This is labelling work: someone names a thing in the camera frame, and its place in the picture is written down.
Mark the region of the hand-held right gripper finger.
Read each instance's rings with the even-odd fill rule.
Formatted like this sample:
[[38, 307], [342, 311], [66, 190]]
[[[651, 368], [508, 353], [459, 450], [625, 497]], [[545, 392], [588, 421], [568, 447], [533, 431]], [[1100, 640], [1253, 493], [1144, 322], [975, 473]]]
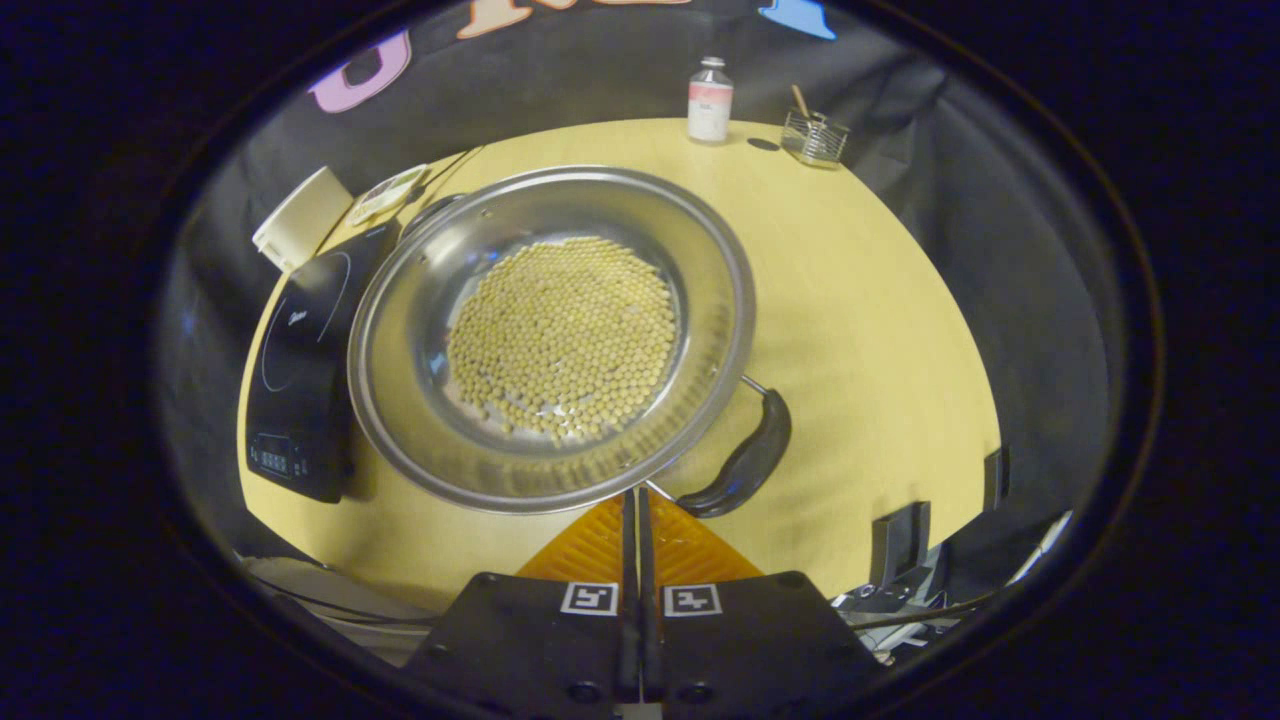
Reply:
[[800, 571], [701, 568], [705, 527], [640, 493], [643, 698], [664, 719], [824, 719], [884, 665]]
[[576, 546], [614, 566], [607, 579], [475, 575], [406, 675], [468, 719], [611, 719], [637, 696], [641, 633], [635, 568], [635, 498], [595, 506], [570, 528]]

